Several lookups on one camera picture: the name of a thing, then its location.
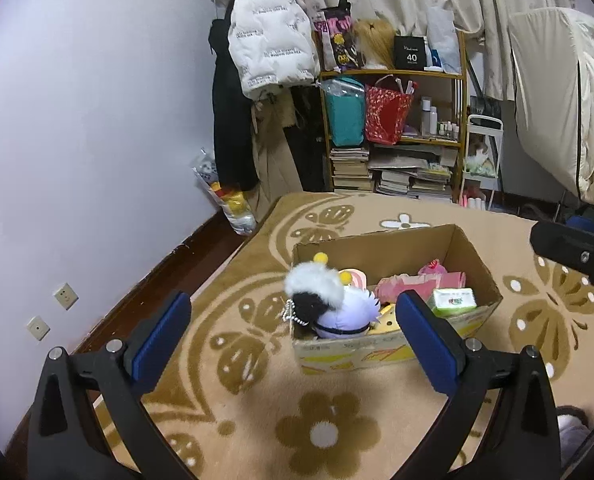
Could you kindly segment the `stack of books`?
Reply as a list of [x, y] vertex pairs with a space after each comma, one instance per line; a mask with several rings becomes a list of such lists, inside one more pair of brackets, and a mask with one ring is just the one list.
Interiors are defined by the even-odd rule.
[[370, 149], [366, 145], [355, 148], [332, 148], [332, 183], [335, 191], [372, 192], [374, 179], [369, 168]]
[[431, 144], [371, 147], [369, 169], [374, 191], [389, 196], [452, 203], [457, 175], [457, 148]]

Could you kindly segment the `white fluffy plush with pompoms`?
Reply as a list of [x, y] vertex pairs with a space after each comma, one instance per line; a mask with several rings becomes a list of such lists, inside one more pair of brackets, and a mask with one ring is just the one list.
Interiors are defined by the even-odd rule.
[[285, 313], [295, 324], [314, 326], [326, 313], [338, 312], [344, 304], [345, 285], [329, 256], [317, 252], [310, 261], [296, 264], [285, 276]]

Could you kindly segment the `wooden shelf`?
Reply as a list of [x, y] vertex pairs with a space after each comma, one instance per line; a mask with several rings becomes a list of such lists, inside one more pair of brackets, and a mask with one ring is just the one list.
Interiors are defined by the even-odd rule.
[[323, 113], [327, 186], [452, 202], [465, 152], [465, 38], [449, 38], [453, 63], [424, 36], [401, 36], [384, 21], [339, 32], [334, 64], [315, 83]]

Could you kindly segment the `pink strawberry bear plush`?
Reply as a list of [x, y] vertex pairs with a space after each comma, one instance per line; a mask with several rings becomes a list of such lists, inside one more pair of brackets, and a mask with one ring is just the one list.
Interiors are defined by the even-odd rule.
[[431, 260], [430, 263], [425, 264], [417, 271], [419, 275], [446, 275], [448, 273], [449, 271], [442, 266], [439, 259]]

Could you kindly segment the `cardboard box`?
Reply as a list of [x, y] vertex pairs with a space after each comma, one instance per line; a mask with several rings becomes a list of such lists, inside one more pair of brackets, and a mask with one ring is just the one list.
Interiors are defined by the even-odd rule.
[[[395, 312], [398, 297], [415, 292], [462, 337], [474, 335], [502, 300], [498, 285], [459, 226], [422, 226], [300, 243], [296, 264], [318, 263], [286, 289], [329, 306], [317, 322], [294, 316], [291, 343], [307, 375], [399, 363], [414, 353]], [[321, 270], [340, 278], [325, 294]]]

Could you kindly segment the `lower wall socket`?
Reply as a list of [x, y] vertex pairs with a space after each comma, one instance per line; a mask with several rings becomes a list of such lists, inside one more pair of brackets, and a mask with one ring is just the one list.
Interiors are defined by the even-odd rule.
[[42, 341], [42, 339], [50, 332], [50, 326], [44, 322], [43, 318], [39, 315], [34, 316], [26, 324], [26, 328], [38, 341]]

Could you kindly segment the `pink swirl roll plush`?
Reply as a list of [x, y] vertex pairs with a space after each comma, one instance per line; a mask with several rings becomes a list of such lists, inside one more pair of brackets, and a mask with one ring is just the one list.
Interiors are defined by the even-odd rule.
[[345, 286], [352, 286], [362, 290], [367, 289], [367, 276], [358, 269], [345, 269], [339, 272], [339, 279]]

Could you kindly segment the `pink tissue pack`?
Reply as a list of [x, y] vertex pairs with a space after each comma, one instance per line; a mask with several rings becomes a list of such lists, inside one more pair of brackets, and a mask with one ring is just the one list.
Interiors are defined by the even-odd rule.
[[382, 278], [374, 288], [374, 295], [385, 304], [394, 304], [402, 292], [414, 290], [423, 300], [428, 300], [437, 288], [464, 288], [466, 275], [463, 272], [449, 272], [446, 275], [393, 275]]

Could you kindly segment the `white plastic bag on shelf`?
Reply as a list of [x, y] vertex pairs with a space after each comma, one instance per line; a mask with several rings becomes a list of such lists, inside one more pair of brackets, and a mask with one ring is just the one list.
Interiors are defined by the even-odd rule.
[[461, 73], [460, 45], [449, 1], [437, 0], [427, 6], [426, 20], [429, 47], [438, 54], [441, 67], [449, 74]]

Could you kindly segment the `white-haired plush doll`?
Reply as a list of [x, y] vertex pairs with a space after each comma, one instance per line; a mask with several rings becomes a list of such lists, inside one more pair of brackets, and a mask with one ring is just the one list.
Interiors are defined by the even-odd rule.
[[320, 338], [349, 339], [365, 335], [379, 318], [381, 303], [367, 289], [355, 286], [344, 287], [341, 307], [328, 310], [314, 323], [314, 331]]

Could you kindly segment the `green tissue pack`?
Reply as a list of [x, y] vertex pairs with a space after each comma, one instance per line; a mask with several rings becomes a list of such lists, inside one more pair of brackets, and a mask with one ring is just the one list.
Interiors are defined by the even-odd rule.
[[437, 288], [428, 299], [428, 307], [438, 318], [452, 318], [477, 308], [470, 288]]

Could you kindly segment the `plastic bag of toys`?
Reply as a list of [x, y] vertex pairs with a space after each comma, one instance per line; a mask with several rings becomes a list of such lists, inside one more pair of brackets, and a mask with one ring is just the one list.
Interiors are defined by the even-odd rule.
[[192, 168], [199, 185], [222, 210], [233, 231], [239, 235], [253, 233], [257, 226], [253, 211], [242, 191], [220, 183], [213, 155], [202, 148], [194, 159]]

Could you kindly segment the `red gift bag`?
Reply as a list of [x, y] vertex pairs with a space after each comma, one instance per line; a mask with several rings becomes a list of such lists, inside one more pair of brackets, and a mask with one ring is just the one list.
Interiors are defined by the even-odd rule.
[[367, 141], [395, 145], [400, 141], [411, 110], [417, 82], [406, 86], [395, 75], [385, 75], [365, 87], [365, 128]]

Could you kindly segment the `blonde wig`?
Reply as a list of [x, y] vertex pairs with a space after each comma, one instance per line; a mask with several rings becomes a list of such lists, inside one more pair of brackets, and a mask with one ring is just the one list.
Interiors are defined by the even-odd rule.
[[395, 67], [396, 31], [387, 21], [358, 20], [353, 24], [359, 50], [363, 56], [363, 66], [370, 70], [388, 70]]

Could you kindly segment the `stack of books left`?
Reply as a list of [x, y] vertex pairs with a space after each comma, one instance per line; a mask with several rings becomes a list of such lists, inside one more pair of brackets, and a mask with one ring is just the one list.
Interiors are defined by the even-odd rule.
[[372, 192], [374, 179], [369, 168], [370, 149], [366, 145], [355, 148], [332, 148], [332, 183], [335, 191]]

